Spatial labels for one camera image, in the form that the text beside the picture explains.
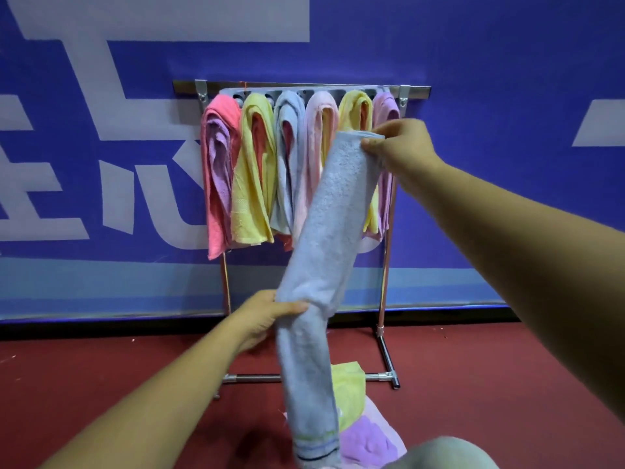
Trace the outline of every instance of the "light blue towel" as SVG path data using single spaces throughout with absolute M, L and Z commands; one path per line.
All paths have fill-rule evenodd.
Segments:
M 379 162 L 360 148 L 374 133 L 338 132 L 312 199 L 298 246 L 276 300 L 311 305 L 277 323 L 286 411 L 302 468 L 340 464 L 339 421 L 332 392 L 327 319 L 341 304 L 363 235 Z
M 277 193 L 271 212 L 270 226 L 276 232 L 292 235 L 295 192 L 299 190 L 299 176 L 306 148 L 306 125 L 304 101 L 292 91 L 283 92 L 274 108 L 274 135 L 277 146 Z M 291 125 L 293 142 L 285 144 L 284 124 Z

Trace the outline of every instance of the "forearm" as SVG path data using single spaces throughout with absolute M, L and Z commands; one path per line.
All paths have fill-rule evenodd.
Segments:
M 240 341 L 222 321 L 91 423 L 45 469 L 171 468 L 219 388 Z
M 625 419 L 625 234 L 445 164 L 406 186 L 543 344 Z

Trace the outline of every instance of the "copper-colored pole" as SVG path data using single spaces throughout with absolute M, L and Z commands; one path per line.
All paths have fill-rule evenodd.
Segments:
M 397 180 L 391 176 L 391 204 L 389 206 L 389 229 L 384 238 L 384 271 L 382 272 L 382 293 L 380 297 L 380 309 L 378 314 L 378 336 L 384 333 L 384 312 L 386 311 L 386 293 L 389 285 L 389 268 L 391 265 L 391 239 L 393 237 L 393 222 L 395 219 L 395 195 L 397 192 Z
M 224 293 L 224 313 L 229 316 L 232 312 L 230 307 L 230 284 L 228 283 L 228 266 L 226 264 L 226 253 L 221 254 L 221 289 Z

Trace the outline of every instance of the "person's left hand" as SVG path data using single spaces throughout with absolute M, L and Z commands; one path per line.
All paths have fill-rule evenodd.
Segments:
M 267 331 L 277 318 L 300 315 L 308 309 L 305 301 L 276 303 L 276 290 L 262 290 L 248 298 L 232 315 L 228 316 L 233 331 L 241 340 L 239 352 L 256 346 L 267 337 Z

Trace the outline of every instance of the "red floor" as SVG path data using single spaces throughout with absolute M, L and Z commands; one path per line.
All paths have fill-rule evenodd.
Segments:
M 625 426 L 521 324 L 387 328 L 402 389 L 367 393 L 406 446 L 446 434 L 502 469 L 625 467 Z M 382 371 L 369 330 L 332 330 L 332 361 Z M 170 362 L 188 336 L 0 343 L 0 467 L 34 468 L 92 418 Z M 276 372 L 271 346 L 233 373 Z M 281 387 L 227 386 L 177 467 L 285 468 Z

